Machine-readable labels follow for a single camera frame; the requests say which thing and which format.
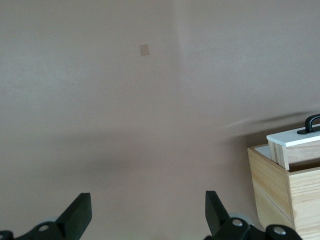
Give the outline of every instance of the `screw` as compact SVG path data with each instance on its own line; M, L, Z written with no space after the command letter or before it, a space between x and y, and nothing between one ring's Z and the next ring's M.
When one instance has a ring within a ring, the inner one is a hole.
M286 231L282 227L279 227L279 226L274 227L273 231L279 235L286 235Z
M49 228L48 225L43 225L43 226L39 227L38 231L43 232L43 231L47 230L48 228Z
M234 219L232 220L232 224L237 226L237 227L242 227L243 223L239 219Z

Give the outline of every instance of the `light wood plank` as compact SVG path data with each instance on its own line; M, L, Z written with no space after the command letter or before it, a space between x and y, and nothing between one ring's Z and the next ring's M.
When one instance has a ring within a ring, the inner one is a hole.
M287 219L292 219L288 192L288 171L254 150L248 149L252 182L274 203Z
M261 225L266 228L271 224L285 225L293 228L292 220L286 215L264 194L264 192L253 184L254 197L256 202L256 210Z
M320 239L320 167L289 175L295 230L305 240Z
M285 147L272 141L268 141L271 158L286 170L290 170L290 166L299 163L315 160L320 164L320 140L307 142L295 146Z

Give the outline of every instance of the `wooden box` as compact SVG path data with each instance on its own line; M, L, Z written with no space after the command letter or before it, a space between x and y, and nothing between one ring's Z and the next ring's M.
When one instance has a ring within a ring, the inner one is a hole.
M281 224L304 240L320 240L320 167L290 171L271 160L268 145L248 149L258 219Z

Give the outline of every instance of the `wall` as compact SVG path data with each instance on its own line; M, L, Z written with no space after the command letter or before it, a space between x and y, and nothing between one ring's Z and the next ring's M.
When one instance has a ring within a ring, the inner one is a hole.
M319 113L319 14L317 0L0 1L0 229L90 192L82 239L203 239L206 190L259 226L247 146Z

